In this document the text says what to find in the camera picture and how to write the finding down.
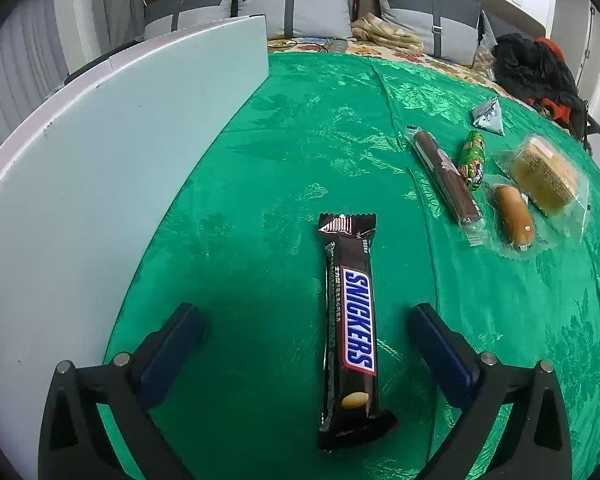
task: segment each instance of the metal bolt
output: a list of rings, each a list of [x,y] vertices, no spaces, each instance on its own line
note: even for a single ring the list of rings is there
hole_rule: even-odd
[[[547,361],[545,359],[543,359],[542,361],[540,361],[540,367],[542,368],[542,370],[544,370],[548,374],[550,374],[551,372],[553,372],[555,370],[554,365],[552,364],[552,362],[551,361]]]
[[[56,372],[59,374],[65,374],[71,368],[71,361],[60,361],[58,366],[56,366]]]
[[[126,352],[120,352],[113,357],[113,364],[116,366],[124,366],[131,361],[131,356]]]
[[[493,366],[498,362],[498,358],[491,352],[482,352],[480,354],[480,361],[482,361],[487,366]]]

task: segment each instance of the snickers bar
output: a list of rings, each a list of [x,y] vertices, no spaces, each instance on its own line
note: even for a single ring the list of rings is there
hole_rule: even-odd
[[[378,350],[369,246],[376,215],[321,214],[325,239],[327,344],[318,446],[333,450],[383,436],[396,423],[378,408]]]

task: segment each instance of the green satin fabric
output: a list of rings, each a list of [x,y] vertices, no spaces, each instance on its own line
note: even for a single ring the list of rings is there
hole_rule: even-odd
[[[269,61],[269,79],[167,211],[107,349],[106,360],[135,349],[183,301],[208,315],[205,343],[151,411],[175,452],[200,480],[414,478],[458,416],[406,335],[408,309],[428,301],[478,352],[526,367],[554,362],[574,478],[586,478],[600,459],[598,168],[551,122],[501,98],[506,136],[485,133],[486,172],[497,172],[491,153],[539,132],[589,175],[591,220],[583,243],[561,240],[526,260],[470,248],[402,132],[417,124],[457,159],[470,109],[490,91],[382,59]],[[493,226],[483,192],[475,196]],[[321,212],[378,215],[371,255],[380,405],[400,422],[381,440],[332,454],[316,446],[326,323]],[[507,413],[469,478],[489,463]],[[110,415],[104,419],[110,427]]]

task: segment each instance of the gray cushion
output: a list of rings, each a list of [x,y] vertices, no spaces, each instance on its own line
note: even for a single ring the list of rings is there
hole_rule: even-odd
[[[147,6],[144,38],[231,17],[232,0],[159,0]]]
[[[288,37],[351,37],[349,0],[238,0],[238,16],[250,14],[266,15],[270,40],[285,37],[285,23]]]
[[[527,38],[528,40],[534,39],[530,35],[528,35],[526,32],[522,32],[522,30],[517,28],[515,25],[511,25],[510,23],[507,23],[504,20],[501,20],[499,17],[495,16],[492,12],[485,12],[485,15],[486,15],[488,24],[491,27],[491,30],[493,31],[493,35],[496,38],[499,38],[500,36],[504,36],[505,34],[521,34],[524,38]]]
[[[379,1],[382,19],[420,36],[426,54],[464,65],[473,63],[478,47],[479,2],[473,0]],[[434,34],[432,30],[434,26],[441,27],[442,34]]]

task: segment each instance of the plastic packaging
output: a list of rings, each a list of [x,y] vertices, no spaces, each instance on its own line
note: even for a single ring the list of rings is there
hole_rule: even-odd
[[[482,39],[475,51],[474,64],[471,67],[472,72],[475,72],[491,81],[496,81],[493,67],[496,64],[496,58],[491,53],[493,47],[496,46],[496,38],[491,29],[491,24],[482,10],[480,12],[480,22],[482,23]]]
[[[469,240],[469,245],[483,245],[488,240],[488,233],[482,211],[469,192],[458,168],[429,132],[408,126],[406,136],[442,193],[458,225]]]
[[[470,131],[466,136],[458,171],[470,191],[480,187],[484,175],[484,137],[477,130]]]
[[[515,182],[505,176],[486,174],[482,186],[494,211],[493,217],[485,218],[490,234],[488,248],[505,258],[528,260],[556,248],[563,240],[550,219]]]
[[[471,115],[474,118],[474,128],[482,128],[492,134],[504,136],[502,110],[497,97],[492,97],[475,107],[471,110]]]
[[[589,179],[567,155],[532,133],[494,159],[564,235],[582,238],[589,220]]]
[[[378,407],[378,348],[369,248],[376,215],[321,214],[327,261],[325,389],[318,446],[333,450],[383,436],[396,420]]]

